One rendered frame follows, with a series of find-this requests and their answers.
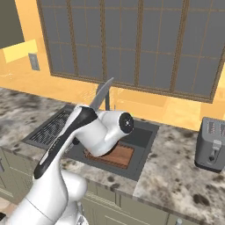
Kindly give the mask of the grey kitchen knife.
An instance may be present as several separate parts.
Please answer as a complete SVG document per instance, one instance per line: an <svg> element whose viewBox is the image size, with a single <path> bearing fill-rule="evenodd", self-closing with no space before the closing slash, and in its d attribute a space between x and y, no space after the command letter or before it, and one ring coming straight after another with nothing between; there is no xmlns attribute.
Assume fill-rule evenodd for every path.
<svg viewBox="0 0 225 225"><path fill-rule="evenodd" d="M107 95L110 87L112 86L112 83L113 83L113 78L109 79L107 82L102 83L98 86L97 94L90 104L90 107L94 111L97 111L98 108L101 106L103 100L105 99L105 96Z"/></svg>

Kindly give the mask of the dark grey sink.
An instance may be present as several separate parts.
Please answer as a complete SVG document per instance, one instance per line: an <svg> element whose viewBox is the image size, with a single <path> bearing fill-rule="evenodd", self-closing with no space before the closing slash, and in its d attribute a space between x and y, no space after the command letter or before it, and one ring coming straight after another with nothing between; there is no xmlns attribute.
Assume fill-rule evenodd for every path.
<svg viewBox="0 0 225 225"><path fill-rule="evenodd" d="M32 131L22 142L47 150L64 127L73 109L73 105L65 105L61 110ZM108 165L93 159L88 159L84 155L84 146L81 143L72 146L65 156L86 163L89 166L94 166L124 178L137 181L156 138L158 128L158 125L151 124L147 121L134 120L133 132L120 140L121 145L134 148L134 153L126 169L120 169L115 165Z"/></svg>

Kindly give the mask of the brown wooden cutting board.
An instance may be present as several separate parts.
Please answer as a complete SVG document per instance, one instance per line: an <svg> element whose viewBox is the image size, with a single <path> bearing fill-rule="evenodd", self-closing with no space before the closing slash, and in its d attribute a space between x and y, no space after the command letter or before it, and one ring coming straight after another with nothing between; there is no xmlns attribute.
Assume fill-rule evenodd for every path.
<svg viewBox="0 0 225 225"><path fill-rule="evenodd" d="M109 164L121 169L126 169L131 161L134 148L117 143L107 154L95 157L87 149L83 151L83 155L93 161Z"/></svg>

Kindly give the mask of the olive green cabinet door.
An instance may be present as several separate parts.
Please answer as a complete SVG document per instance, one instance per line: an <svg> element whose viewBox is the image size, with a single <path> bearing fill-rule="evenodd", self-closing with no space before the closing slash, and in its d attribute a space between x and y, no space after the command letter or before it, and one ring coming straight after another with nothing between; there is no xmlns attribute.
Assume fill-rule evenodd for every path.
<svg viewBox="0 0 225 225"><path fill-rule="evenodd" d="M87 181L88 190L82 199L83 212L90 225L166 225L169 214Z"/></svg>
<svg viewBox="0 0 225 225"><path fill-rule="evenodd" d="M4 172L0 172L0 197L17 205L33 184L33 170L36 163L1 147L0 159L4 167Z"/></svg>

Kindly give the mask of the dark grey faucet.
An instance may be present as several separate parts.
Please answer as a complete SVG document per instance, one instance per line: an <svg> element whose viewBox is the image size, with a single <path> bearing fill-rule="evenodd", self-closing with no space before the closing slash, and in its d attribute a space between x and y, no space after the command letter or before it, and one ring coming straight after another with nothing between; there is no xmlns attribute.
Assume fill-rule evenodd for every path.
<svg viewBox="0 0 225 225"><path fill-rule="evenodd" d="M101 87L104 85L104 83L100 83L96 90L96 95L98 94L98 91L101 89ZM110 98L109 98L109 91L107 92L105 96L105 110L110 111Z"/></svg>

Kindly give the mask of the brown framed window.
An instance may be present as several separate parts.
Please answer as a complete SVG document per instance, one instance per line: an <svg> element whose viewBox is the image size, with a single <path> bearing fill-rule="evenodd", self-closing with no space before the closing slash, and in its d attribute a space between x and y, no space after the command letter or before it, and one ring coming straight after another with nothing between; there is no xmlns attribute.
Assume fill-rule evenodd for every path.
<svg viewBox="0 0 225 225"><path fill-rule="evenodd" d="M36 0L50 73L212 102L225 0Z"/></svg>

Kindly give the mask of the grey toaster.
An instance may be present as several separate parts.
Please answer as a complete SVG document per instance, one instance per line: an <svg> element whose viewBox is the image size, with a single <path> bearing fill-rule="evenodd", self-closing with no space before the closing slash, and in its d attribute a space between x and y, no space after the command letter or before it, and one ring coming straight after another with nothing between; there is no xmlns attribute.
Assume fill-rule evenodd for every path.
<svg viewBox="0 0 225 225"><path fill-rule="evenodd" d="M197 167L220 173L225 167L225 120L204 117L196 142Z"/></svg>

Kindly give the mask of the grey wall outlet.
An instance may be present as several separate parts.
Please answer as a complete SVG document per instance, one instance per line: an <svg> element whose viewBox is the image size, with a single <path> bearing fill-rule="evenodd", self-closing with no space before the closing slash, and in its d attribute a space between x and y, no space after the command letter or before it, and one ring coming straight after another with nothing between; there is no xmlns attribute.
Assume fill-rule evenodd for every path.
<svg viewBox="0 0 225 225"><path fill-rule="evenodd" d="M32 70L39 70L40 66L39 66L37 55L36 54L28 54L28 56L29 56Z"/></svg>

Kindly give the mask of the dark grey wall cabinet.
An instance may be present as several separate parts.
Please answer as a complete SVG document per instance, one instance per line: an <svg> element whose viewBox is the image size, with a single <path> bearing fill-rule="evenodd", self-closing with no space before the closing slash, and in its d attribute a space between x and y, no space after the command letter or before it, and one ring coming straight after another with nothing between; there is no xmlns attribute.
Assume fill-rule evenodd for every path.
<svg viewBox="0 0 225 225"><path fill-rule="evenodd" d="M0 0L0 49L24 41L15 0Z"/></svg>

